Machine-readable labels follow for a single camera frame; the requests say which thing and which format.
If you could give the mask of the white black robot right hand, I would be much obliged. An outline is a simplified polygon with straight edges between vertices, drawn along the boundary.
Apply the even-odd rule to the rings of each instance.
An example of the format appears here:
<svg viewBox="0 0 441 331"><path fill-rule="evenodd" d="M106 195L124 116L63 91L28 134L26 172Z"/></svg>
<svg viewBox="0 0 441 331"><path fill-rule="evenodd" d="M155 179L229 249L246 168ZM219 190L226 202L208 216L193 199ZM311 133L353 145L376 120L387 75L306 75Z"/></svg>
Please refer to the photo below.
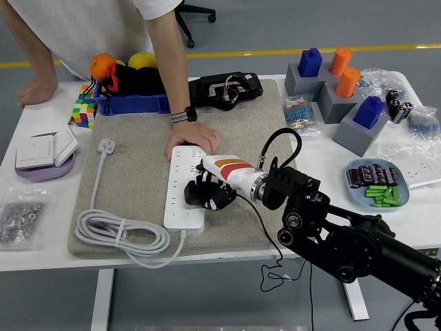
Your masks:
<svg viewBox="0 0 441 331"><path fill-rule="evenodd" d="M263 202L267 173L234 155L204 156L196 166L196 187L201 205L221 210L241 190L254 203Z"/></svg>

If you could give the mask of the person's right hand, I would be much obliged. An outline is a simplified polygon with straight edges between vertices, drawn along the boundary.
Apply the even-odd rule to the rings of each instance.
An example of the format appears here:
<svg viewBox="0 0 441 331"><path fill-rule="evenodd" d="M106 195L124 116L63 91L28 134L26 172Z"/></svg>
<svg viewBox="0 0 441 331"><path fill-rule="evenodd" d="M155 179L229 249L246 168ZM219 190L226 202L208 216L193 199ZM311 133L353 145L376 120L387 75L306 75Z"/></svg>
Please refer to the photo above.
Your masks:
<svg viewBox="0 0 441 331"><path fill-rule="evenodd" d="M44 103L50 100L58 88L58 79L34 78L25 83L17 97L17 105L24 108L28 105Z"/></svg>

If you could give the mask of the person's left hand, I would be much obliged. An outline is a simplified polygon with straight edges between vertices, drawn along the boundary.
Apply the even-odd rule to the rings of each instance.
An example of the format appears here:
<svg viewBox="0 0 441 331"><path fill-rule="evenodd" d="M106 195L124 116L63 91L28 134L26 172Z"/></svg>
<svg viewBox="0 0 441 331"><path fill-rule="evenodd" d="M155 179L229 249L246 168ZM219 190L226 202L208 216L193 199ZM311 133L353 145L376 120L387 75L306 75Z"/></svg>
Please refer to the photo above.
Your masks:
<svg viewBox="0 0 441 331"><path fill-rule="evenodd" d="M173 124L165 150L168 161L172 158L173 148L184 143L199 146L206 154L213 155L218 152L221 145L221 134L219 131L197 121Z"/></svg>

